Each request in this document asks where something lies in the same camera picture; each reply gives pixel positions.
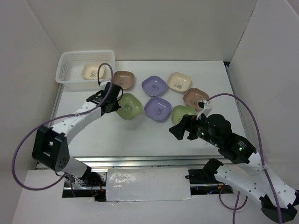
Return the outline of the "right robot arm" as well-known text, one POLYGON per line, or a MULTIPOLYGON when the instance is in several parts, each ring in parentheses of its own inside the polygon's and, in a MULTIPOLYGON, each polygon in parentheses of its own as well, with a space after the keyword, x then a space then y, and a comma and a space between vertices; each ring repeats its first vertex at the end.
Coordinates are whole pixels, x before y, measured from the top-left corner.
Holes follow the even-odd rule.
POLYGON ((299 192, 288 186, 270 168, 262 164, 261 155, 244 137, 231 130, 229 121, 220 114, 197 118, 184 115, 181 121, 169 129, 178 140, 188 131, 188 139, 200 138, 218 148, 218 152, 246 172, 249 180, 235 174, 217 159, 210 159, 201 176, 207 182, 222 182, 255 201, 266 217, 276 223, 294 220, 299 204, 299 192))

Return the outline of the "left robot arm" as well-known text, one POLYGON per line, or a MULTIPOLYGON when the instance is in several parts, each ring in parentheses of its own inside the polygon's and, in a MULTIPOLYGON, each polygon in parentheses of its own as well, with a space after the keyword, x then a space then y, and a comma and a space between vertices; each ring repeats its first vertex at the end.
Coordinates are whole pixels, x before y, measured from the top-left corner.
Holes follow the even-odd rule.
POLYGON ((105 82, 104 85, 104 89, 87 98, 74 114, 51 127, 43 125, 36 132, 33 159, 55 172, 74 176, 81 186, 100 182, 101 176, 93 172, 90 166, 70 156, 70 142, 90 123, 121 108, 119 100, 123 95, 123 89, 110 82, 105 82))

